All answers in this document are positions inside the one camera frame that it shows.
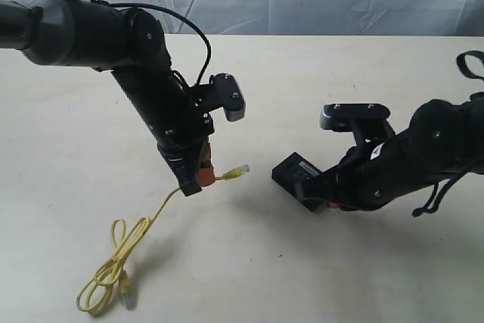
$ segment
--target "cable connector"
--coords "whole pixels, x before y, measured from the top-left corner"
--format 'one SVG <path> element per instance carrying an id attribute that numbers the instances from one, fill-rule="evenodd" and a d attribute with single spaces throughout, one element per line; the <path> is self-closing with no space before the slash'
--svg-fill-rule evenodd
<path id="1" fill-rule="evenodd" d="M 239 178 L 248 172 L 250 172 L 250 168 L 247 164 L 244 164 L 242 166 L 238 166 L 237 168 L 229 170 L 228 172 L 224 173 L 224 175 L 222 175 L 221 177 L 217 177 L 216 179 L 228 181 L 230 179 Z"/>
<path id="2" fill-rule="evenodd" d="M 126 274 L 126 270 L 122 270 L 119 276 L 119 283 L 118 283 L 118 294 L 121 298 L 122 305 L 129 309 L 131 308 L 131 281 L 128 278 L 128 274 Z"/>

